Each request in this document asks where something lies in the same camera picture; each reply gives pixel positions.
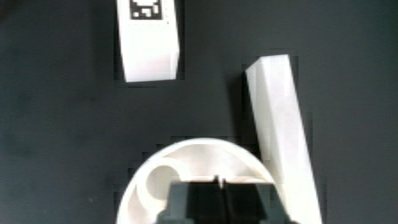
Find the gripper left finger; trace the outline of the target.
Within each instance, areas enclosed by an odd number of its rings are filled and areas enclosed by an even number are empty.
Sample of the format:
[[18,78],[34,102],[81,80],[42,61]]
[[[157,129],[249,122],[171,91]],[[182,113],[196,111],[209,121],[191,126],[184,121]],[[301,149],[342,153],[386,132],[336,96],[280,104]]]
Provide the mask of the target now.
[[223,190],[216,182],[171,185],[159,224],[223,224]]

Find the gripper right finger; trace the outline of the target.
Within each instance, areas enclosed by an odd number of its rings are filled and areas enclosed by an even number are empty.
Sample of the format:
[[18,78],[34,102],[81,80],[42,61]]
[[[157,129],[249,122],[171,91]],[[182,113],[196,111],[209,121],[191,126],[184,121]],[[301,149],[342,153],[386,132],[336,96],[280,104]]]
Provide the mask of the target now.
[[225,185],[228,224],[297,224],[271,183]]

